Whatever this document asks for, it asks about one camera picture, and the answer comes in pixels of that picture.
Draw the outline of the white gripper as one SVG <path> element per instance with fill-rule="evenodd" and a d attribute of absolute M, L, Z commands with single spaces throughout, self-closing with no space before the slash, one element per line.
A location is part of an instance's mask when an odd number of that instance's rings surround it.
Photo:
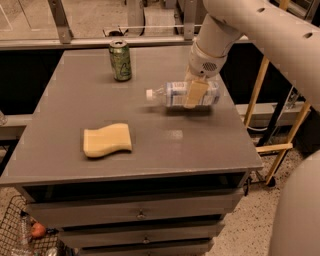
<path fill-rule="evenodd" d="M 207 82 L 201 80 L 208 80 L 216 76 L 226 60 L 226 56 L 212 57 L 208 55 L 199 48 L 197 43 L 192 45 L 185 72 L 185 80 L 192 82 L 185 97 L 185 108 L 192 109 L 198 106 L 209 87 Z"/>

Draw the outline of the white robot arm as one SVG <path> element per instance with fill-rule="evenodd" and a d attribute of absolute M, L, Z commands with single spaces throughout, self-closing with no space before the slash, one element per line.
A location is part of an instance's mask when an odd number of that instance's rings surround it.
<path fill-rule="evenodd" d="M 207 11 L 195 39 L 188 77 L 212 78 L 232 44 L 248 39 L 279 69 L 314 109 L 320 108 L 319 28 L 267 0 L 203 0 Z M 320 151 L 292 172 L 282 189 L 268 256 L 320 256 Z"/>

